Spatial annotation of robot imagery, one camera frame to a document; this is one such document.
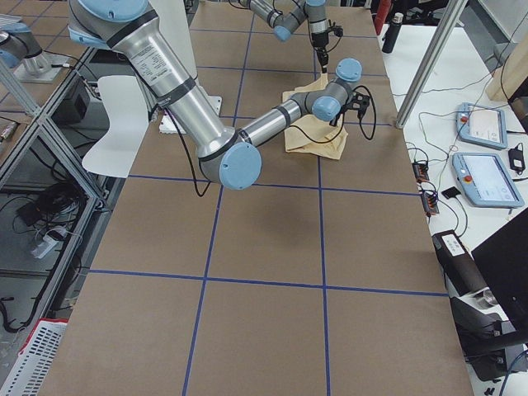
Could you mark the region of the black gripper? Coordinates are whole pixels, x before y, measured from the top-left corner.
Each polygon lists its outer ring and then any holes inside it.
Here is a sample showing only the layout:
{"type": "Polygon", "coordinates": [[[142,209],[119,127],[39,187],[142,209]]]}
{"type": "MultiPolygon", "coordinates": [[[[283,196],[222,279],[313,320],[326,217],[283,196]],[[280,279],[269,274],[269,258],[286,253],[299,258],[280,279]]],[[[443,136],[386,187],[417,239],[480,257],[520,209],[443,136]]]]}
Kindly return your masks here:
{"type": "Polygon", "coordinates": [[[362,122],[365,113],[370,106],[370,96],[368,94],[362,94],[353,92],[351,99],[342,106],[341,110],[337,115],[329,122],[330,126],[336,126],[340,116],[344,116],[347,111],[355,111],[357,118],[362,122]]]}
{"type": "Polygon", "coordinates": [[[321,73],[328,72],[328,52],[327,45],[329,44],[328,32],[318,32],[310,34],[310,42],[316,52],[321,68],[321,73]]]}

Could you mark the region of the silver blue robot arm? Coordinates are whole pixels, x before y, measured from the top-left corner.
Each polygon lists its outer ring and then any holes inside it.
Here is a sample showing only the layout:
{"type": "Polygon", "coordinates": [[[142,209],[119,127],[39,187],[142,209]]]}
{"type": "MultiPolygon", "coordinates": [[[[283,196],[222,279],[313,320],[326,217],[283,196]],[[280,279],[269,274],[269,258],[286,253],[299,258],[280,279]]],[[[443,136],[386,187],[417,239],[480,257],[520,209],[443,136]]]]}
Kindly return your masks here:
{"type": "Polygon", "coordinates": [[[266,22],[281,42],[286,42],[306,21],[310,44],[317,55],[321,72],[327,73],[329,36],[335,29],[337,29],[336,36],[340,36],[341,27],[331,23],[327,18],[325,1],[294,1],[294,5],[294,8],[287,14],[269,1],[238,1],[237,8],[251,10],[266,22]]]}
{"type": "Polygon", "coordinates": [[[335,123],[349,110],[363,116],[370,97],[360,94],[361,64],[351,58],[337,66],[325,88],[293,94],[242,129],[223,125],[160,31],[160,20],[147,1],[71,1],[69,30],[80,44],[123,54],[155,96],[196,144],[202,174],[231,190],[251,186],[262,169],[258,146],[303,116],[335,123]]]}

